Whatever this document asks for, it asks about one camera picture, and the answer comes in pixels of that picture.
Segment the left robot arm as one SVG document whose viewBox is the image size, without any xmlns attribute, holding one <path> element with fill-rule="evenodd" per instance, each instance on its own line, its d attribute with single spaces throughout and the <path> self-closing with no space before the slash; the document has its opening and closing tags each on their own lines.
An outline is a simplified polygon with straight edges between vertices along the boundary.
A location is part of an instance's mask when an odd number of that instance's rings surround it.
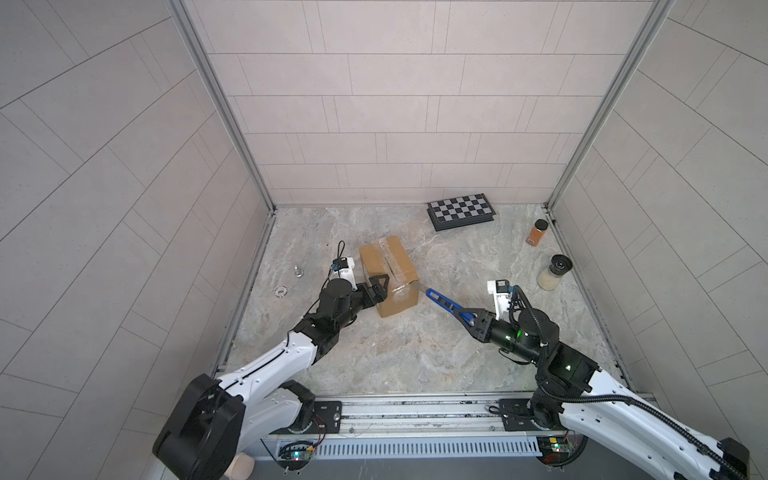
<svg viewBox="0 0 768 480">
<path fill-rule="evenodd" d="M 322 359 L 360 311 L 384 302 L 388 283 L 386 274 L 358 284 L 334 278 L 322 288 L 316 310 L 273 349 L 219 378 L 194 378 L 158 434 L 153 455 L 179 479 L 248 478 L 255 461 L 246 448 L 276 430 L 303 431 L 312 422 L 315 396 L 294 375 Z"/>
</svg>

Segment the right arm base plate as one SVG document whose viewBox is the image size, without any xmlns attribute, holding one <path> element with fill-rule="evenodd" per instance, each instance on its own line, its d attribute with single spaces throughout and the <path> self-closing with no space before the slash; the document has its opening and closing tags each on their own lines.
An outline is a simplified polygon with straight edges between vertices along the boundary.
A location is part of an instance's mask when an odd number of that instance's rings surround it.
<svg viewBox="0 0 768 480">
<path fill-rule="evenodd" d="M 529 408 L 528 399 L 502 398 L 497 403 L 500 411 L 498 416 L 501 418 L 505 432 L 535 432 L 537 435 L 548 435 L 551 433 L 560 434 L 566 429 L 555 421 L 551 427 L 545 427 L 539 424 Z"/>
</svg>

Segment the brown cardboard express box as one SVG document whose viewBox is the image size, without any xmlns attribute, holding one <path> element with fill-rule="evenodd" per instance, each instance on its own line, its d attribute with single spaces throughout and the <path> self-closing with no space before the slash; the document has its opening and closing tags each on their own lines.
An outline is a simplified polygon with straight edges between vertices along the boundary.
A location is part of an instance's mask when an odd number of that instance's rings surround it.
<svg viewBox="0 0 768 480">
<path fill-rule="evenodd" d="M 389 236 L 363 245 L 359 254 L 371 284 L 374 276 L 389 278 L 387 298 L 376 305 L 381 318 L 400 314 L 418 304 L 419 290 L 415 283 L 419 277 L 399 237 Z"/>
</svg>

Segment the blue utility knife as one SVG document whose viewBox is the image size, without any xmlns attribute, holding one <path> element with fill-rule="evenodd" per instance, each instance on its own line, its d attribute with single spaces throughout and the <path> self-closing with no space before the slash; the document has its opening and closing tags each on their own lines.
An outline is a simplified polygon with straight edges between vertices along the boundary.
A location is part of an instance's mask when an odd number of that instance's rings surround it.
<svg viewBox="0 0 768 480">
<path fill-rule="evenodd" d="M 437 292 L 436 290 L 423 285 L 420 282 L 415 282 L 414 285 L 431 301 L 440 306 L 442 309 L 451 314 L 451 310 L 454 307 L 462 307 L 458 303 L 449 299 L 445 295 Z"/>
</svg>

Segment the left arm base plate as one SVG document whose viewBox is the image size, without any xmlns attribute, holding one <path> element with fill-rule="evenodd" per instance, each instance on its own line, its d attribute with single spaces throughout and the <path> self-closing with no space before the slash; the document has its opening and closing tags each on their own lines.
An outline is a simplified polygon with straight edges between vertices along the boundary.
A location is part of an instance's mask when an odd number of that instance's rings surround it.
<svg viewBox="0 0 768 480">
<path fill-rule="evenodd" d="M 271 435 L 338 434 L 342 409 L 341 401 L 315 401 L 312 413 L 301 413 L 298 424 L 275 430 Z"/>
</svg>

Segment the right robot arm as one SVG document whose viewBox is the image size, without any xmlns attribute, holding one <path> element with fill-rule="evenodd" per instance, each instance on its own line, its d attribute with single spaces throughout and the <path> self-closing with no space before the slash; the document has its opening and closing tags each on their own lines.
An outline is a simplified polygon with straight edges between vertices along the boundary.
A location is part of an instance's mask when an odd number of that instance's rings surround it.
<svg viewBox="0 0 768 480">
<path fill-rule="evenodd" d="M 537 388 L 523 418 L 544 430 L 583 435 L 656 479 L 746 479 L 749 451 L 733 438 L 699 433 L 654 407 L 562 342 L 541 310 L 516 302 L 508 320 L 446 302 L 467 332 L 491 343 L 514 363 L 536 368 Z"/>
</svg>

